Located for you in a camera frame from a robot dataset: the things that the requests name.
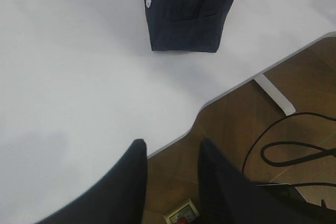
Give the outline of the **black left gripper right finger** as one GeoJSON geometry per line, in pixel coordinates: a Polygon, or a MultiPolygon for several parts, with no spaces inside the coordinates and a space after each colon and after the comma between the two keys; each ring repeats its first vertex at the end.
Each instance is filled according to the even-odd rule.
{"type": "Polygon", "coordinates": [[[265,185],[251,182],[209,139],[199,149],[198,184],[206,223],[335,223],[332,209],[274,197],[265,185]]]}

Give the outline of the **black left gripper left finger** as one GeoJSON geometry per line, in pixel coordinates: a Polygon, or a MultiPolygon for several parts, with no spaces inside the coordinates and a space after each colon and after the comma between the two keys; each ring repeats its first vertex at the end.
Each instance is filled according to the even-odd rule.
{"type": "Polygon", "coordinates": [[[95,185],[41,223],[141,223],[146,185],[146,143],[137,139],[95,185]]]}

